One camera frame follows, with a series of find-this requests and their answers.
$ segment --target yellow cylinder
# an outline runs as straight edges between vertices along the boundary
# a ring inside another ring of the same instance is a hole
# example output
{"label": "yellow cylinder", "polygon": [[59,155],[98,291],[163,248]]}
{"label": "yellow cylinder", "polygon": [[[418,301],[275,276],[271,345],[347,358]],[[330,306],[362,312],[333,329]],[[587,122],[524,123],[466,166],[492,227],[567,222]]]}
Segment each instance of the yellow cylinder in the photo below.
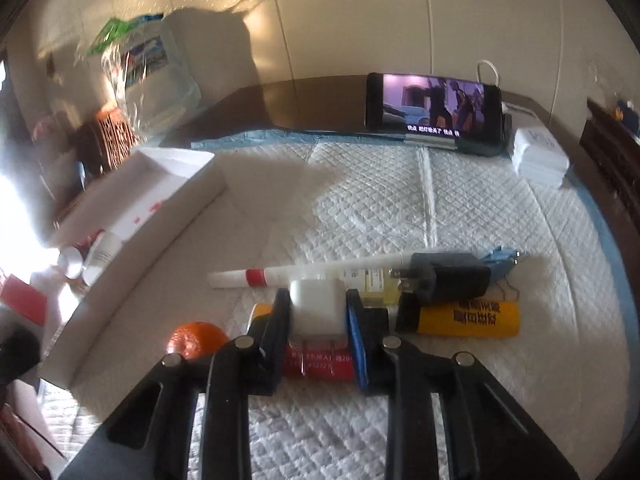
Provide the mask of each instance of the yellow cylinder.
{"label": "yellow cylinder", "polygon": [[422,307],[418,334],[457,337],[514,337],[520,331],[515,301],[477,300]]}

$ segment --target white bottle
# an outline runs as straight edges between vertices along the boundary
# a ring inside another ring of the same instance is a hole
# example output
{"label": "white bottle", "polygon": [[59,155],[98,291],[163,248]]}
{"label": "white bottle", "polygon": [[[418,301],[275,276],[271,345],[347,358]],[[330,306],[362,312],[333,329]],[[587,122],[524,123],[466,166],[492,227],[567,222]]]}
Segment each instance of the white bottle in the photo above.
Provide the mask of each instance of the white bottle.
{"label": "white bottle", "polygon": [[104,231],[98,235],[89,249],[82,272],[82,279],[88,286],[92,286],[98,280],[121,248],[122,240],[115,234]]}

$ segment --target white charging cable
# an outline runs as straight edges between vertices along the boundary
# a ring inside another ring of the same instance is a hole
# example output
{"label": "white charging cable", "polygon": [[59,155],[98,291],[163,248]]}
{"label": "white charging cable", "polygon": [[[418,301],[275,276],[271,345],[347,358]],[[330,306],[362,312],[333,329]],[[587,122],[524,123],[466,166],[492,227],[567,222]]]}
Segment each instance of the white charging cable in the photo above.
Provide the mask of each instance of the white charging cable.
{"label": "white charging cable", "polygon": [[[478,60],[478,63],[476,65],[476,77],[478,78],[478,82],[479,83],[482,82],[482,77],[480,75],[480,67],[482,65],[487,65],[491,70],[494,71],[494,74],[495,74],[495,85],[496,86],[500,86],[500,74],[498,73],[498,68],[491,61],[489,61],[488,59],[479,59]],[[502,101],[502,113],[505,114],[509,110],[516,110],[516,111],[525,113],[527,115],[535,117],[537,120],[540,121],[540,118],[538,117],[538,115],[533,110],[531,110],[530,108]]]}
{"label": "white charging cable", "polygon": [[478,63],[476,65],[476,77],[478,78],[478,82],[481,83],[482,82],[482,77],[480,76],[480,67],[482,65],[487,65],[491,70],[494,71],[495,74],[495,85],[496,86],[500,86],[500,74],[498,74],[498,69],[495,67],[495,65],[489,61],[488,59],[479,59]]}

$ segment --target white tube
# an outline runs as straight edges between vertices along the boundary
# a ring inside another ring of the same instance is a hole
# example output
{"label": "white tube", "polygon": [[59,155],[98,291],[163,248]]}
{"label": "white tube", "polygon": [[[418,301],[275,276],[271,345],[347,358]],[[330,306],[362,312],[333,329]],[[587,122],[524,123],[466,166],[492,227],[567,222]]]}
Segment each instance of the white tube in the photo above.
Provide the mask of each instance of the white tube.
{"label": "white tube", "polygon": [[207,276],[212,288],[234,288],[242,286],[289,286],[294,280],[305,278],[341,278],[345,270],[402,269],[407,267],[414,253],[439,253],[439,248],[421,248],[401,253],[377,254],[351,260],[321,262],[306,265],[265,267],[264,269],[227,270],[210,272]]}

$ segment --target magnet screw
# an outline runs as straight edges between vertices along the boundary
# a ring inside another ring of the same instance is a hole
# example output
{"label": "magnet screw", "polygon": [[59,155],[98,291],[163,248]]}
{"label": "magnet screw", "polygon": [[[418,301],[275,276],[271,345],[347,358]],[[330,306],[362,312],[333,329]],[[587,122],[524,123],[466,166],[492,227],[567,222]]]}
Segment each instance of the magnet screw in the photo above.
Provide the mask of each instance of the magnet screw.
{"label": "magnet screw", "polygon": [[173,368],[182,362],[182,356],[178,352],[167,354],[162,358],[162,364],[167,368]]}
{"label": "magnet screw", "polygon": [[254,338],[250,335],[241,335],[240,337],[236,337],[234,345],[236,345],[236,348],[246,350],[254,345]]}
{"label": "magnet screw", "polygon": [[460,352],[456,355],[456,362],[460,366],[473,366],[476,362],[476,358],[469,352]]}
{"label": "magnet screw", "polygon": [[402,344],[402,340],[399,337],[396,337],[394,335],[388,335],[382,339],[382,346],[390,350],[395,350],[396,348],[400,348],[401,344]]}

